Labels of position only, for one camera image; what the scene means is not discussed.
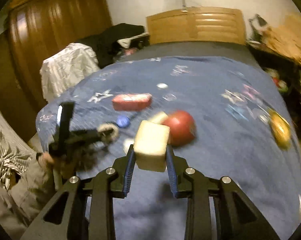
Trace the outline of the grey jacket forearm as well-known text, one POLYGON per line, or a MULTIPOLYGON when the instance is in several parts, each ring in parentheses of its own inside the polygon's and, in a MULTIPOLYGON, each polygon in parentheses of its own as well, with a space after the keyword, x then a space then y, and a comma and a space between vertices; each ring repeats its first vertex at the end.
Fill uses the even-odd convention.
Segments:
POLYGON ((54 194, 52 165, 42 156, 31 160, 10 190, 0 187, 0 224, 11 239, 21 238, 54 194))

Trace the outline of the person left hand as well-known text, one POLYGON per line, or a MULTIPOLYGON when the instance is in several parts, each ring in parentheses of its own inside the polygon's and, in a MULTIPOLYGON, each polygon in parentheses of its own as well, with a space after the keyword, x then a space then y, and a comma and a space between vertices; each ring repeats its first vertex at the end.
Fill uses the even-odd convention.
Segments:
POLYGON ((44 152, 38 159, 43 168, 57 171, 63 179, 69 179, 75 174, 77 160, 75 157, 68 159, 66 155, 53 157, 48 152, 44 152))

